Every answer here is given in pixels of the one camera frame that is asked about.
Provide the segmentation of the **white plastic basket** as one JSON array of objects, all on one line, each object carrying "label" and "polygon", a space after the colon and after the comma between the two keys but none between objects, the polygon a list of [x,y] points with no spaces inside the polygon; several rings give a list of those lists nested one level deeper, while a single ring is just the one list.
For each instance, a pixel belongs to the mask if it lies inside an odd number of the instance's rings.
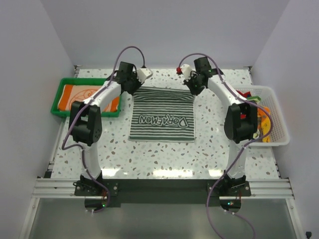
[{"label": "white plastic basket", "polygon": [[252,96],[260,97],[260,106],[269,108],[273,120],[274,126],[270,134],[270,142],[258,141],[250,144],[250,147],[276,147],[288,145],[290,136],[275,92],[270,87],[259,85],[235,85],[234,88],[242,93],[250,91]]}]

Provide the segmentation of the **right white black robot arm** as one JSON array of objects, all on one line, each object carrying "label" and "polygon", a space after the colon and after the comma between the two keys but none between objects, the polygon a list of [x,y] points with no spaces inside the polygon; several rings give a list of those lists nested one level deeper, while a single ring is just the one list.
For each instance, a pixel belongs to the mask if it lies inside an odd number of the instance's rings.
[{"label": "right white black robot arm", "polygon": [[247,143],[257,131],[257,107],[246,102],[232,87],[219,68],[212,68],[207,57],[194,60],[195,69],[180,64],[178,73],[184,76],[183,84],[198,96],[204,89],[212,91],[226,108],[224,133],[230,140],[226,170],[212,191],[218,196],[234,195],[245,187]]}]

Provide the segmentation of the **orange yellow patterned towel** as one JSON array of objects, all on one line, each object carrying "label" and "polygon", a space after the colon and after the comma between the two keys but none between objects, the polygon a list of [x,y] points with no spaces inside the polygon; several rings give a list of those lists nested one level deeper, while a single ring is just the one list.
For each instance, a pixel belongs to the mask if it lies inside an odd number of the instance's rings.
[{"label": "orange yellow patterned towel", "polygon": [[[258,96],[251,96],[247,98],[248,101],[254,101],[256,104],[259,104],[261,101],[261,98]],[[266,112],[270,115],[270,110],[266,106],[261,106]],[[258,127],[257,131],[253,134],[253,139],[257,139],[262,137],[263,135],[266,135],[270,128],[271,128],[271,121],[269,117],[265,114],[263,110],[260,108],[257,108],[257,121],[258,121]],[[270,135],[267,137],[261,139],[264,143],[271,142]]]}]

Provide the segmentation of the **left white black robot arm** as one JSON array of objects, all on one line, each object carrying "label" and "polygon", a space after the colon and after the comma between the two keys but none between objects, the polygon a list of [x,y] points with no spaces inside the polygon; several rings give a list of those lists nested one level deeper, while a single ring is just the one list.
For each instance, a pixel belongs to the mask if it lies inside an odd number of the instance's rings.
[{"label": "left white black robot arm", "polygon": [[109,197],[109,189],[103,184],[97,149],[97,142],[103,133],[102,111],[122,93],[133,95],[152,75],[153,72],[146,66],[136,68],[134,64],[121,62],[92,96],[72,103],[62,149],[79,147],[81,150],[83,172],[74,184],[76,191]]}]

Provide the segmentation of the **green plastic tray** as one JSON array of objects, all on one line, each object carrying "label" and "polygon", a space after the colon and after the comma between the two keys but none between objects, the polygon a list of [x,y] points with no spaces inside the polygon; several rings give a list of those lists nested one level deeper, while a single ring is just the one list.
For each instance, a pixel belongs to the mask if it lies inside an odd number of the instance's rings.
[{"label": "green plastic tray", "polygon": [[117,113],[103,112],[103,109],[105,108],[105,106],[102,107],[102,110],[101,110],[101,108],[99,106],[92,105],[93,99],[88,103],[84,103],[84,101],[82,101],[82,102],[74,101],[71,105],[70,113],[59,113],[59,112],[56,112],[54,110],[54,108],[57,106],[58,99],[62,95],[63,87],[67,84],[70,84],[70,85],[92,85],[92,86],[106,85],[105,86],[105,89],[106,89],[112,83],[118,84],[117,82],[108,82],[104,78],[64,78],[60,81],[55,99],[53,101],[53,105],[51,107],[51,113],[56,115],[56,116],[63,117],[63,118],[64,117],[74,118],[78,112],[81,113],[81,117],[88,117],[89,120],[92,120],[92,119],[97,120],[97,119],[101,119],[102,117],[116,118],[120,114],[121,95],[120,95],[120,102],[119,102],[119,111]]}]

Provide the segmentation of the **orange folded cartoon towel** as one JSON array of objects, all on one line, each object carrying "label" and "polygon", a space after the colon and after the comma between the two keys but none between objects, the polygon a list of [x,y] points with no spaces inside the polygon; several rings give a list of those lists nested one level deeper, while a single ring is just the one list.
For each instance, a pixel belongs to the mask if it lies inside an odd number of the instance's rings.
[{"label": "orange folded cartoon towel", "polygon": [[58,99],[54,110],[59,113],[70,113],[74,101],[88,103],[93,99],[92,105],[99,106],[101,110],[105,106],[103,112],[117,113],[119,111],[121,87],[116,83],[112,83],[106,89],[105,86],[67,84],[63,87],[62,95]]}]

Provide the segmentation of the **red blue patterned towel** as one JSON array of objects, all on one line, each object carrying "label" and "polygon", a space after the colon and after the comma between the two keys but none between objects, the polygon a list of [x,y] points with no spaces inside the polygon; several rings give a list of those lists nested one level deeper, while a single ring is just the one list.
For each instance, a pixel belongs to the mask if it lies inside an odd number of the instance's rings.
[{"label": "red blue patterned towel", "polygon": [[248,91],[248,92],[241,92],[241,91],[239,91],[239,90],[237,90],[236,91],[237,92],[237,95],[236,95],[236,99],[237,100],[251,100],[251,97],[252,97],[252,95],[251,95],[251,92],[250,91]]}]

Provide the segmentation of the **aluminium frame rail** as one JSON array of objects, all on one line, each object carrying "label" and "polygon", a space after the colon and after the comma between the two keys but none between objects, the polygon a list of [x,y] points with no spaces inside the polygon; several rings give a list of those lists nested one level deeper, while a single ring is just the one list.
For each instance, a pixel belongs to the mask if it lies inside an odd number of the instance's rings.
[{"label": "aluminium frame rail", "polygon": [[[75,181],[75,179],[36,179],[31,194],[31,201],[19,235],[20,239],[29,238],[40,199],[102,199],[101,196],[94,196],[92,194],[88,196],[76,196],[75,186],[73,186],[73,182]],[[288,179],[250,179],[249,183],[251,196],[247,197],[247,199],[285,199],[296,237],[298,239],[306,237],[295,209],[294,193]]]}]

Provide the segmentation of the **green white striped towel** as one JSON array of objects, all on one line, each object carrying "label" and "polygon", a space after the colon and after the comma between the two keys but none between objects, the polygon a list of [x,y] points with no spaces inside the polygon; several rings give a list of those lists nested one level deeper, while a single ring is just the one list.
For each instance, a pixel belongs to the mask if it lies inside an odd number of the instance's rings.
[{"label": "green white striped towel", "polygon": [[194,142],[194,99],[188,90],[141,87],[133,95],[129,140]]}]

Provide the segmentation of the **black mounting base plate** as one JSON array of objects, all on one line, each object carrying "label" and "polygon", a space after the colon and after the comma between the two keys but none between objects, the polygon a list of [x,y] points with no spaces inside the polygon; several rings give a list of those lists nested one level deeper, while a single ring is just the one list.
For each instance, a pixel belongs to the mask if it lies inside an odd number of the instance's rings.
[{"label": "black mounting base plate", "polygon": [[85,208],[120,207],[122,204],[206,204],[218,206],[222,197],[252,195],[249,182],[214,179],[97,179],[75,181],[74,195],[84,197]]}]

